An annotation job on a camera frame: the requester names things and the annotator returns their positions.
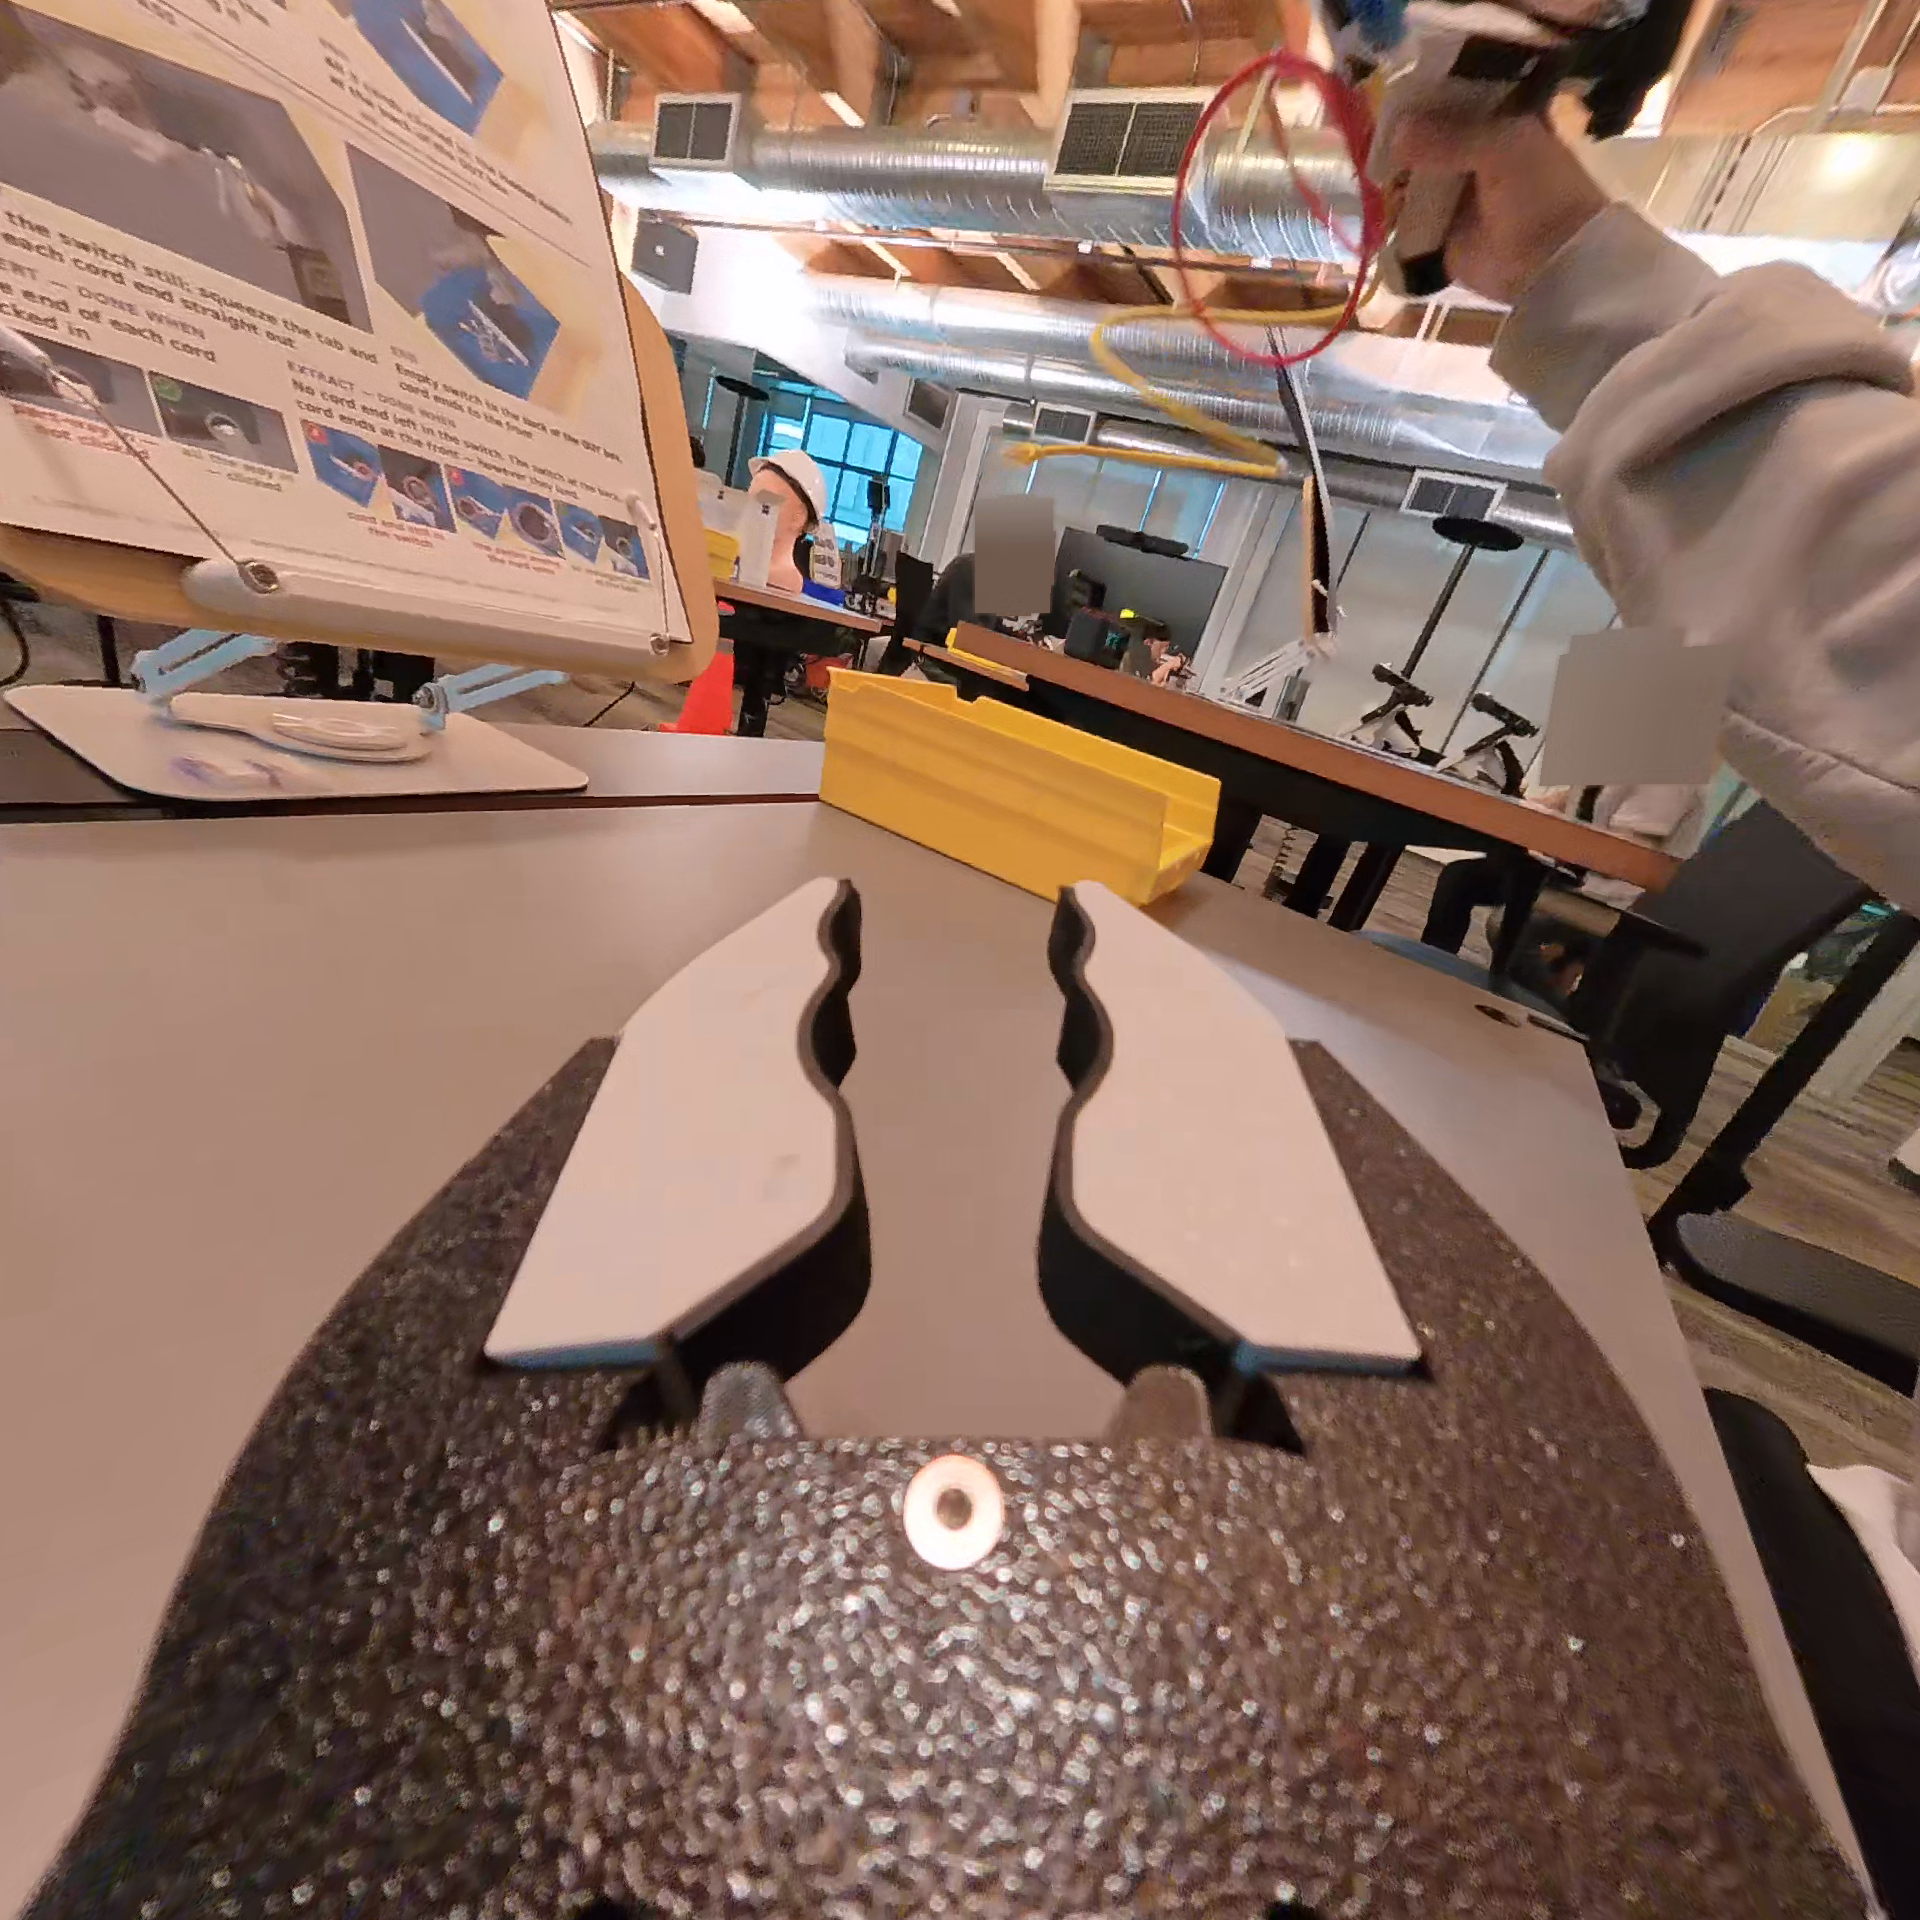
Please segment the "person's right forearm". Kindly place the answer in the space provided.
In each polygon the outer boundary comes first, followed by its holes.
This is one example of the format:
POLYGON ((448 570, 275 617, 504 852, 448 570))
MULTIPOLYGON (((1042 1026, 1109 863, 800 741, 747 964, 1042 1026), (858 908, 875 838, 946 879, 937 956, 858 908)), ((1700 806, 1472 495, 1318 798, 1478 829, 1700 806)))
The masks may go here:
POLYGON ((1620 615, 1731 649, 1721 760, 1913 913, 1917 406, 1888 328, 1610 206, 1534 248, 1494 370, 1557 432, 1550 486, 1620 615))

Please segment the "person's right hand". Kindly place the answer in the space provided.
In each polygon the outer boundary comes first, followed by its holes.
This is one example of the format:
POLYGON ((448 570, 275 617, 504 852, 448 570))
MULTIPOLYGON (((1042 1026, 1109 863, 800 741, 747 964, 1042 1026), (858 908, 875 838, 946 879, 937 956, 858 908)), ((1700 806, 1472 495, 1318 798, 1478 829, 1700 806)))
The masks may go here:
POLYGON ((1613 199, 1546 119, 1476 132, 1448 260, 1476 297, 1513 303, 1613 199))

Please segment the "yellow plastic bin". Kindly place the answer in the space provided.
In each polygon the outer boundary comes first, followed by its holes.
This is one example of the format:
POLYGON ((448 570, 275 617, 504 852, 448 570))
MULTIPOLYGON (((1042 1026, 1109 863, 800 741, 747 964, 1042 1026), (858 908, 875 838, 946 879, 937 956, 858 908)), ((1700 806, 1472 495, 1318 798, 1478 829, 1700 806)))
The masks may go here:
POLYGON ((1094 879, 1152 905, 1204 863, 1221 786, 1010 704, 837 670, 820 798, 1032 896, 1094 879))

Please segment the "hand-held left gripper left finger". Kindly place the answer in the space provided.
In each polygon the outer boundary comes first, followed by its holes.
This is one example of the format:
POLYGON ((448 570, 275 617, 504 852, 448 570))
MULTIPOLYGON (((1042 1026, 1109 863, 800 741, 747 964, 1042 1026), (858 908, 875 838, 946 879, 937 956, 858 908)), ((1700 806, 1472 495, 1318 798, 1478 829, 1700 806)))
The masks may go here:
POLYGON ((860 894, 808 879, 616 1037, 488 1333, 505 1369, 803 1370, 866 1300, 853 1114, 860 894))

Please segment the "instruction sheet board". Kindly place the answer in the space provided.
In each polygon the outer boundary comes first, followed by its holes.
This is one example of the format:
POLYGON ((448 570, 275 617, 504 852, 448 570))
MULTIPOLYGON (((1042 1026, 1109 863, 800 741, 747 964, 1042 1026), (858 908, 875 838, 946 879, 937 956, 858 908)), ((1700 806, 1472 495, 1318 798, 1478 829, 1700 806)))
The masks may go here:
POLYGON ((546 4, 2 6, 5 567, 685 684, 685 417, 546 4))

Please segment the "silver ventilation duct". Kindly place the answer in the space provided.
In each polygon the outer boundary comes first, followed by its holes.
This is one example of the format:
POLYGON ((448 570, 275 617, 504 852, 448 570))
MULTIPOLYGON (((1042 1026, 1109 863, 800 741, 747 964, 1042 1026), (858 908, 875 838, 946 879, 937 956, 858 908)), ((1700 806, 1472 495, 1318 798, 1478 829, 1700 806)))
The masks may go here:
MULTIPOLYGON (((1209 132, 1174 169, 1197 97, 1074 94, 1059 135, 982 127, 753 127, 737 96, 661 96, 651 132, 596 122, 600 183, 630 206, 768 228, 958 232, 1356 270, 1360 202, 1334 135, 1286 153, 1209 132)), ((1347 457, 1542 486, 1552 432, 1474 354, 1344 330, 1284 367, 1313 432, 1347 457)))

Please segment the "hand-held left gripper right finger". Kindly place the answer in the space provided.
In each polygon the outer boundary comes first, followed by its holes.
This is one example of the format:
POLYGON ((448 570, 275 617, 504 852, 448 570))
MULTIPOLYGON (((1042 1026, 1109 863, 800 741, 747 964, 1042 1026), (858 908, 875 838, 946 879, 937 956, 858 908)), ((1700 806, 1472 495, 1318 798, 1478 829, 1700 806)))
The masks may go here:
POLYGON ((1110 1376, 1406 1376, 1424 1351, 1282 1020, 1105 885, 1046 932, 1067 1082, 1042 1298, 1110 1376))

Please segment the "wooden background desk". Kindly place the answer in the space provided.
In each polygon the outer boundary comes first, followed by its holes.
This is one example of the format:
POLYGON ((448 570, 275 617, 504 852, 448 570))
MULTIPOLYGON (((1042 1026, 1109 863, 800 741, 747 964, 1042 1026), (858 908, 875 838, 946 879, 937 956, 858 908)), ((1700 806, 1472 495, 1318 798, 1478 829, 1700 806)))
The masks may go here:
POLYGON ((1126 750, 1216 778, 1216 845, 1206 872, 1227 879, 1252 838, 1252 817, 1321 831, 1354 848, 1517 852, 1622 879, 1666 887, 1681 860, 1562 817, 1484 783, 1411 759, 1354 748, 1259 713, 1155 686, 1054 654, 1026 640, 962 626, 958 646, 914 644, 988 696, 1040 713, 1126 750))

